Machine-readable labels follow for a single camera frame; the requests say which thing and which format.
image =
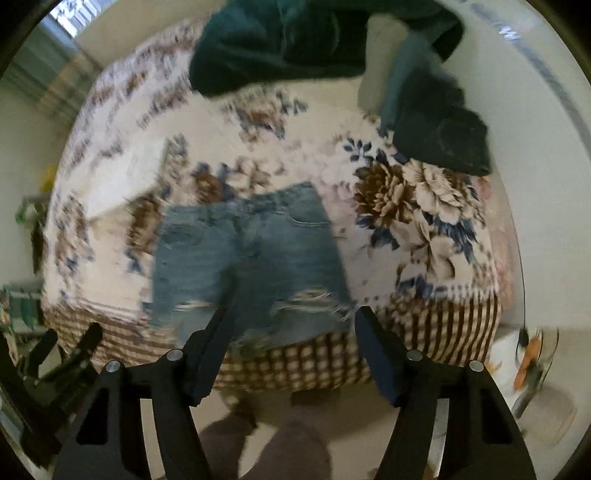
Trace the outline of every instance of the yellow object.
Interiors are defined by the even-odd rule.
[[[43,174],[43,180],[41,181],[41,184],[39,185],[39,191],[41,193],[50,192],[51,189],[53,188],[53,182],[56,179],[58,166],[59,165],[57,163],[54,163],[53,165],[50,165],[46,168],[45,173]]]

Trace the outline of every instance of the floral blanket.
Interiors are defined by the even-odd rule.
[[[174,345],[170,332],[147,325],[152,253],[167,208],[310,181],[331,220],[352,297],[432,358],[485,359],[501,308],[474,179],[397,153],[391,133],[378,133],[379,119],[356,107],[360,78],[253,85],[215,99],[192,92],[187,68],[203,26],[182,22],[113,64],[78,115],[45,231],[43,306],[61,341],[72,346],[95,320],[105,328],[97,364],[153,361]],[[154,138],[168,145],[158,188],[89,223],[84,205],[96,166]],[[245,369],[256,388],[369,378],[354,336],[324,340],[269,352]],[[318,349],[335,351],[325,361]],[[339,362],[343,351],[352,357]],[[314,377],[305,366],[310,352],[318,353]],[[290,367],[295,357],[298,366]],[[232,365],[228,356],[218,386],[249,381]],[[338,381],[331,380],[335,369]]]

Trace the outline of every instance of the green towel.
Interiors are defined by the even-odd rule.
[[[253,82],[360,75],[367,20],[380,12],[422,33],[443,60],[463,34],[434,0],[231,0],[197,43],[191,85],[213,96]]]
[[[392,65],[382,131],[394,130],[398,153],[468,175],[491,173],[487,127],[422,35],[409,33]]]

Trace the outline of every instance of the denim shorts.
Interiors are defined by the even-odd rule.
[[[155,254],[153,326],[183,344],[231,299],[243,358],[350,328],[352,301],[322,203],[310,183],[172,207]]]

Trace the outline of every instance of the shorts pocket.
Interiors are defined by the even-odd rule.
[[[202,221],[191,221],[190,223],[166,223],[160,227],[160,241],[166,244],[187,244],[199,243],[209,225]]]
[[[285,206],[284,212],[294,225],[330,227],[330,221],[320,203],[320,199],[304,198],[294,200]]]

